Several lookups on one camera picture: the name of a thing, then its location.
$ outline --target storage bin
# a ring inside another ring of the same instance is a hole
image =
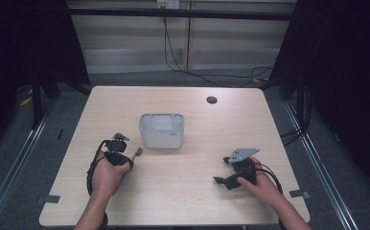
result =
[[[185,119],[179,113],[146,113],[141,115],[138,126],[146,148],[182,147]]]

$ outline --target wire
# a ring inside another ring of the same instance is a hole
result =
[[[193,72],[190,72],[190,71],[185,71],[183,70],[179,64],[177,63],[176,61],[176,58],[173,54],[173,45],[171,43],[171,39],[170,39],[170,35],[168,33],[168,29],[167,29],[167,19],[166,17],[163,17],[163,21],[164,21],[164,54],[165,54],[165,62],[167,64],[167,66],[175,71],[175,72],[179,72],[179,73],[184,73],[184,74],[187,74],[189,76],[193,76],[193,77],[198,77],[208,83],[211,83],[211,84],[214,84],[216,86],[219,86],[219,87],[232,87],[232,86],[228,86],[228,85],[223,85],[223,84],[219,84],[217,82],[214,82],[214,81],[211,81],[211,80],[208,80],[207,78],[205,77],[224,77],[224,78],[234,78],[234,79],[248,79],[248,82],[247,83],[244,83],[242,85],[239,85],[239,86],[236,86],[236,87],[245,87],[245,86],[248,86],[251,82],[253,82],[253,79],[254,77],[258,77],[260,75],[262,75],[263,73],[265,73],[266,71],[268,71],[269,69],[272,69],[273,65],[274,64],[271,64],[269,66],[259,66],[259,67],[255,67],[253,68],[251,71],[250,71],[250,75],[249,76],[235,76],[235,75],[222,75],[222,74],[203,74],[203,75],[200,75],[200,74],[196,74],[196,73],[193,73]],[[168,55],[167,55],[167,41],[168,41],[168,44],[169,44],[169,47],[170,47],[170,51],[171,51],[171,56],[173,57],[173,62],[175,64],[175,67],[177,69],[174,69],[169,63],[168,63]],[[260,68],[264,68],[263,71],[261,71],[260,73],[258,74],[255,74],[253,75],[253,72],[257,69],[260,69]]]
[[[266,168],[266,170],[264,169],[256,169],[256,171],[258,172],[264,172],[264,173],[267,173],[268,175],[271,176],[271,178],[274,180],[275,184],[277,185],[277,189],[278,191],[281,193],[281,195],[283,195],[283,187],[281,186],[281,183],[280,181],[278,180],[277,176],[275,175],[275,173],[266,165],[262,164],[262,163],[254,163],[256,165],[261,165],[263,167]],[[278,223],[280,225],[280,228],[282,230],[286,230],[286,227],[284,226],[284,224],[281,222],[281,220],[278,218]]]
[[[107,140],[104,140],[104,141],[101,142],[101,144],[99,145],[98,149],[96,150],[95,156],[93,157],[92,163],[90,164],[90,168],[87,171],[86,187],[87,187],[87,192],[89,193],[90,196],[92,195],[92,177],[93,177],[93,172],[95,171],[96,166],[98,165],[99,161],[101,161],[104,158],[104,156],[102,156],[101,158],[98,158],[99,157],[99,152],[101,152],[102,146],[104,144],[106,144],[107,142],[108,142]],[[104,221],[102,222],[102,225],[101,225],[101,227],[99,229],[105,230],[106,227],[107,227],[107,224],[108,224],[107,213],[104,213]]]
[[[294,142],[298,138],[302,137],[302,135],[304,135],[308,130],[310,120],[311,120],[311,116],[312,116],[312,98],[309,94],[308,88],[305,88],[304,100],[305,100],[304,106],[305,106],[305,110],[306,110],[306,114],[304,116],[304,122],[303,122],[301,127],[293,128],[292,130],[288,131],[287,133],[284,133],[284,134],[280,135],[281,138],[293,135],[292,137],[283,140],[284,147],[288,146],[289,144],[291,144],[292,142]]]

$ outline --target electrical outlet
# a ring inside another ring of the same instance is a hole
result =
[[[157,8],[158,9],[167,9],[168,8],[168,0],[157,0]]]
[[[179,10],[179,0],[168,0],[168,9]]]

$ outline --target light wood tabletop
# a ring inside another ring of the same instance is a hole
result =
[[[207,103],[214,96],[217,103]],[[146,149],[138,127],[144,113],[180,113],[185,118],[180,149]],[[124,155],[144,152],[126,174],[106,212],[109,225],[181,226],[277,223],[276,214],[248,190],[228,191],[213,177],[234,173],[222,158],[234,149],[258,148],[255,156],[269,166],[285,197],[309,221],[303,197],[259,89],[205,87],[97,86],[87,101],[39,222],[71,226],[89,199],[86,172],[102,140],[116,132],[129,138]]]

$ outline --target wall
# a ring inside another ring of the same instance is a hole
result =
[[[69,6],[155,9],[156,1],[79,1]],[[180,8],[234,12],[293,12],[293,0],[180,1]],[[73,15],[89,74],[181,68],[252,68],[277,57],[289,22],[233,19]]]

